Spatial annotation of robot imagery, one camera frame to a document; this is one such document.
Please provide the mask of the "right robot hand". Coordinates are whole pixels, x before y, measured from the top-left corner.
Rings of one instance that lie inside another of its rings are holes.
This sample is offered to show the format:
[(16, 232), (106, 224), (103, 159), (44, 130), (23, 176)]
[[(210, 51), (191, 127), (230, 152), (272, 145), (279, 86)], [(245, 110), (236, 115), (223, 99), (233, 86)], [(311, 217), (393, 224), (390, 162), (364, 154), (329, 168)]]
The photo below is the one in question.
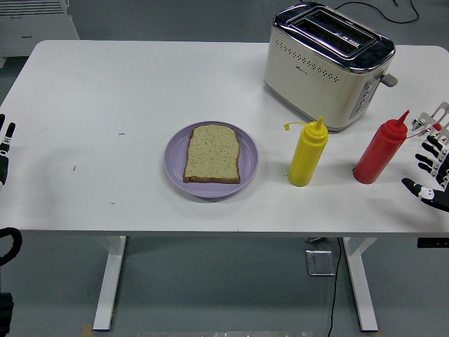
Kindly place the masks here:
[(448, 212), (448, 145), (444, 145), (435, 136), (427, 136), (422, 148), (433, 157), (416, 154), (418, 167), (426, 171), (441, 189), (425, 187), (409, 178), (403, 178), (401, 182), (422, 203)]

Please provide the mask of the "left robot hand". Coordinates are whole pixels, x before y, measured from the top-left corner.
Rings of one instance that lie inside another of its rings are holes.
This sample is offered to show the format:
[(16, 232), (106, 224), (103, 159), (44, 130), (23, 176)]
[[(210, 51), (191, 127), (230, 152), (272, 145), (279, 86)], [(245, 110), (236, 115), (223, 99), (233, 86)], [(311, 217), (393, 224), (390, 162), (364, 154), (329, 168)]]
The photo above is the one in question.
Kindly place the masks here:
[(11, 146), (11, 139), (13, 137), (15, 131), (15, 123), (11, 122), (6, 129), (6, 133), (3, 136), (3, 140), (1, 141), (1, 171), (0, 171), (0, 179), (1, 179), (1, 188), (6, 184), (6, 180), (8, 177), (8, 165), (9, 165), (9, 157), (8, 152)]

